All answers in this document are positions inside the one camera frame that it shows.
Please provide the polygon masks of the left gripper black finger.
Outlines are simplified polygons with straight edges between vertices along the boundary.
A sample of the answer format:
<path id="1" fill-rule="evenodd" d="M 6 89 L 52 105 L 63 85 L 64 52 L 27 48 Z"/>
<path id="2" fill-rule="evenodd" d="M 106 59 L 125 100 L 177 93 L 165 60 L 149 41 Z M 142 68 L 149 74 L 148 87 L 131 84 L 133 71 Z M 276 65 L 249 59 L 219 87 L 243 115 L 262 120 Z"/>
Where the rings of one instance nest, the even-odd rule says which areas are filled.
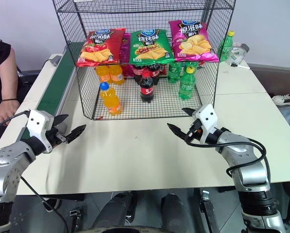
<path id="1" fill-rule="evenodd" d="M 64 120 L 68 117 L 68 114 L 61 114 L 61 115 L 57 115 L 54 117 L 53 119 L 53 126 L 57 126 L 59 124 L 61 124 L 62 122 L 64 122 Z"/>
<path id="2" fill-rule="evenodd" d="M 69 144 L 73 140 L 78 138 L 82 134 L 82 132 L 85 130 L 85 128 L 86 128 L 86 125 L 81 125 L 81 126 L 76 127 L 75 129 L 73 129 L 71 131 L 71 133 L 66 135 L 66 143 Z"/>

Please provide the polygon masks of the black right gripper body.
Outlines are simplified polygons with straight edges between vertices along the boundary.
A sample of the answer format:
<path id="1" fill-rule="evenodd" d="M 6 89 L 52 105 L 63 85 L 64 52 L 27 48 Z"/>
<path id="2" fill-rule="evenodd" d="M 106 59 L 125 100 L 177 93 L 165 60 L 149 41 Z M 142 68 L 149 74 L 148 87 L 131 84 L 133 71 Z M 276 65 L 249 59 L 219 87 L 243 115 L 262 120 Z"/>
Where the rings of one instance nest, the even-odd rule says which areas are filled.
<path id="1" fill-rule="evenodd" d="M 186 133 L 184 141 L 188 144 L 194 139 L 200 141 L 203 135 L 202 123 L 199 119 L 196 119 L 190 126 L 189 131 Z"/>

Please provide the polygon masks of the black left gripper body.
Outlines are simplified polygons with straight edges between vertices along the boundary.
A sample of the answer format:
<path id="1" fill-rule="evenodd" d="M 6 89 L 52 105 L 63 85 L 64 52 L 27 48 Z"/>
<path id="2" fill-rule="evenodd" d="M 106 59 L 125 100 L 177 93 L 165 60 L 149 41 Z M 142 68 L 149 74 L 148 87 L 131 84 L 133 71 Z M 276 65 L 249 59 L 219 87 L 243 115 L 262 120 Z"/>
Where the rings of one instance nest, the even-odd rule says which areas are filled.
<path id="1" fill-rule="evenodd" d="M 46 132 L 46 138 L 51 144 L 52 147 L 56 147 L 61 143 L 66 142 L 66 133 L 67 124 L 60 123 L 56 126 L 53 126 L 49 131 Z"/>

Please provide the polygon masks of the person bare hand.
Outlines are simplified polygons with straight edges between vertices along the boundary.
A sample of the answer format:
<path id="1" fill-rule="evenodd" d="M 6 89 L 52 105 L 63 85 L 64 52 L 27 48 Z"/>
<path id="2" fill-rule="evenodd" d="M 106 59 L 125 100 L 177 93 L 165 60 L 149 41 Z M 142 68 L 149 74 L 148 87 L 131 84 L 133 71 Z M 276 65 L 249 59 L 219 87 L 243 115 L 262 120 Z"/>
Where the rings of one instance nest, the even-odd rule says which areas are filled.
<path id="1" fill-rule="evenodd" d="M 19 106 L 20 103 L 17 99 L 2 100 L 0 103 L 0 123 L 12 117 L 16 113 Z"/>

